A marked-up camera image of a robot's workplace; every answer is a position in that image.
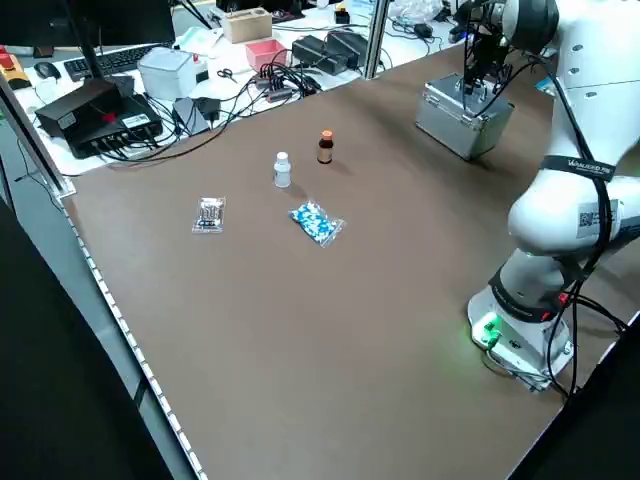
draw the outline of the white desk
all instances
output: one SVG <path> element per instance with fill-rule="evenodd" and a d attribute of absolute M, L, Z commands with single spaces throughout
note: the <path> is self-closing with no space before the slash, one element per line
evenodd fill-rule
<path fill-rule="evenodd" d="M 291 48 L 292 43 L 299 37 L 305 35 L 314 35 L 323 39 L 326 36 L 326 30 L 318 30 L 312 32 L 296 32 L 287 31 L 287 28 L 327 28 L 335 27 L 334 24 L 334 9 L 333 6 L 329 6 L 324 9 L 313 8 L 305 10 L 305 18 L 286 22 L 273 27 L 273 37 L 278 40 L 284 47 Z M 361 33 L 363 36 L 368 36 L 369 14 L 364 9 L 352 8 L 350 9 L 351 23 L 362 25 L 362 27 L 353 27 L 354 31 Z M 449 30 L 451 25 L 448 23 L 432 22 L 433 35 L 435 37 L 442 38 L 442 49 L 449 48 L 452 45 L 448 42 Z M 387 32 L 391 35 L 399 35 L 398 32 L 391 28 L 391 21 L 387 20 Z M 390 68 L 390 59 L 393 62 L 393 67 L 402 65 L 404 63 L 416 60 L 424 57 L 428 53 L 435 53 L 439 51 L 439 40 L 428 47 L 424 42 L 420 40 L 411 40 L 406 38 L 398 38 L 390 35 L 385 35 L 382 48 L 384 51 L 381 53 L 381 61 L 386 68 Z M 209 55 L 209 80 L 202 82 L 196 86 L 191 92 L 192 98 L 198 97 L 210 97 L 218 99 L 227 99 L 237 95 L 244 84 L 246 84 L 255 74 L 255 72 L 249 67 L 246 59 L 246 49 L 244 44 L 232 45 L 224 37 L 221 38 L 215 45 L 213 51 Z M 41 80 L 32 68 L 26 70 L 29 79 L 31 80 L 34 88 L 23 89 L 16 91 L 16 97 L 18 101 L 29 114 L 29 118 L 35 122 L 35 115 L 33 112 L 42 107 L 44 103 L 49 103 L 54 99 L 69 93 L 73 89 L 77 88 L 80 83 L 72 82 L 64 68 L 63 62 L 56 63 L 56 67 L 60 70 L 62 78 L 58 82 L 53 79 Z M 217 71 L 223 68 L 229 68 L 234 72 L 234 79 L 236 82 L 227 78 L 221 78 L 217 75 Z M 137 93 L 144 92 L 144 86 L 139 72 L 129 72 L 135 79 L 135 90 Z M 313 78 L 318 81 L 324 90 L 329 90 L 340 85 L 359 78 L 359 73 L 355 71 L 346 71 L 336 76 L 330 76 L 327 74 L 313 75 Z M 260 92 L 255 87 L 249 87 L 252 97 L 255 98 Z M 244 108 L 251 102 L 251 97 L 245 93 L 239 97 L 236 104 L 235 111 Z M 172 102 L 163 102 L 165 106 L 171 109 Z M 223 102 L 221 110 L 229 111 L 232 109 L 234 100 Z M 266 100 L 258 101 L 253 111 L 260 112 L 280 106 L 280 103 L 270 104 Z M 159 112 L 161 117 L 166 118 L 166 114 Z M 220 115 L 218 124 L 225 121 L 227 116 L 225 114 Z M 172 130 L 173 125 L 168 121 L 165 122 L 165 133 Z M 81 175 L 89 170 L 98 168 L 105 165 L 105 163 L 111 163 L 115 160 L 108 159 L 106 157 L 90 157 L 83 160 L 75 158 L 67 143 L 59 138 L 50 138 L 44 131 L 37 129 L 44 145 L 51 154 L 56 166 L 64 175 L 77 176 Z M 127 154 L 132 157 L 136 155 L 144 155 L 143 150 L 125 150 Z"/>

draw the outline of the black keyboard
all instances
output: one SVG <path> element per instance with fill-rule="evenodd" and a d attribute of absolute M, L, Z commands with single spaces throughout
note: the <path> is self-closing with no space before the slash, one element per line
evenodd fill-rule
<path fill-rule="evenodd" d="M 134 47 L 129 50 L 98 55 L 98 65 L 104 75 L 128 72 L 138 68 L 138 60 L 149 53 L 152 48 L 171 48 L 172 46 L 173 42 L 156 43 L 155 45 L 145 45 L 144 47 Z M 84 58 L 64 62 L 64 68 L 66 68 L 71 80 L 74 82 L 91 76 L 87 61 Z"/>

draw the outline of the led strip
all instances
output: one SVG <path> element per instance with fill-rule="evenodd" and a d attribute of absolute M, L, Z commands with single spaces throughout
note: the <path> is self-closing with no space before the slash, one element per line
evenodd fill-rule
<path fill-rule="evenodd" d="M 71 230 L 73 231 L 73 234 L 76 236 L 76 240 L 78 240 L 78 245 L 80 245 L 80 250 L 84 255 L 87 265 L 89 265 L 89 268 L 91 269 L 93 278 L 95 278 L 96 283 L 98 284 L 98 288 L 100 288 L 100 291 L 102 292 L 102 296 L 107 302 L 107 305 L 109 306 L 109 309 L 111 310 L 111 313 L 113 314 L 113 317 L 115 318 L 116 323 L 118 324 L 118 327 L 120 327 L 120 332 L 122 333 L 122 335 L 124 335 L 125 339 L 127 340 L 127 344 L 129 345 L 129 347 L 131 348 L 131 351 L 135 355 L 136 360 L 138 361 L 138 364 L 140 365 L 140 368 L 144 373 L 144 376 L 147 378 L 149 385 L 151 385 L 151 390 L 153 391 L 153 394 L 155 395 L 156 400 L 160 404 L 160 407 L 162 408 L 162 411 L 164 412 L 164 415 L 167 421 L 169 422 L 169 425 L 171 425 L 171 429 L 173 430 L 173 433 L 176 435 L 178 443 L 180 443 L 182 450 L 184 451 L 185 455 L 189 459 L 189 463 L 191 464 L 193 471 L 195 472 L 199 480 L 208 480 L 207 474 L 204 472 L 202 465 L 198 460 L 197 455 L 193 451 L 193 448 L 191 448 L 191 443 L 187 439 L 187 435 L 185 434 L 182 426 L 180 425 L 180 422 L 178 422 L 178 417 L 176 417 L 175 412 L 171 409 L 171 405 L 169 404 L 167 397 L 164 395 L 162 388 L 160 387 L 158 378 L 154 375 L 153 370 L 151 370 L 151 367 L 149 366 L 149 362 L 147 362 L 147 360 L 145 359 L 144 354 L 142 353 L 142 349 L 138 345 L 138 342 L 136 342 L 136 339 L 133 336 L 133 333 L 129 329 L 129 325 L 127 325 L 127 322 L 122 316 L 120 309 L 116 305 L 113 295 L 109 291 L 109 288 L 107 287 L 107 284 L 105 283 L 104 278 L 100 273 L 100 270 L 96 266 L 96 263 L 93 261 L 93 258 L 91 258 L 91 254 L 89 253 L 89 250 L 87 249 L 84 241 L 82 240 L 82 238 L 80 238 L 80 234 L 78 233 L 78 230 L 73 224 L 71 217 L 67 213 L 67 210 L 64 208 L 64 206 L 63 205 L 61 206 L 64 212 L 64 216 L 69 222 L 69 225 L 71 226 Z"/>

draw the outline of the clear plastic bag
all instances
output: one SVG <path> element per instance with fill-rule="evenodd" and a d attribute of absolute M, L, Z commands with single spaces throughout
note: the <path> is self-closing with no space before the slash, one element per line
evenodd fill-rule
<path fill-rule="evenodd" d="M 331 245 L 346 225 L 341 218 L 327 215 L 327 212 L 313 200 L 307 200 L 297 210 L 291 210 L 289 216 L 323 248 Z"/>
<path fill-rule="evenodd" d="M 227 199 L 225 197 L 201 198 L 198 201 L 196 219 L 191 231 L 193 233 L 221 233 L 226 205 Z"/>
<path fill-rule="evenodd" d="M 396 0 L 389 5 L 389 17 L 408 25 L 427 23 L 442 7 L 442 0 Z"/>

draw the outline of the brown table surface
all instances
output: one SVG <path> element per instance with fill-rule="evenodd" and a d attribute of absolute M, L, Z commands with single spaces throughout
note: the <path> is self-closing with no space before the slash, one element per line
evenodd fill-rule
<path fill-rule="evenodd" d="M 506 216 L 546 148 L 551 99 L 523 75 L 499 147 L 465 163 L 414 125 L 424 82 L 461 55 L 242 120 L 177 160 L 74 180 L 65 205 L 209 478 L 500 478 L 560 407 L 485 368 L 465 313 L 514 248 Z M 326 128 L 330 166 L 315 160 Z M 281 150 L 288 191 L 272 184 Z M 201 196 L 227 197 L 224 233 L 191 233 Z M 287 216 L 307 196 L 348 223 L 327 249 Z M 637 253 L 585 289 L 626 319 Z M 614 336 L 580 320 L 583 379 Z"/>

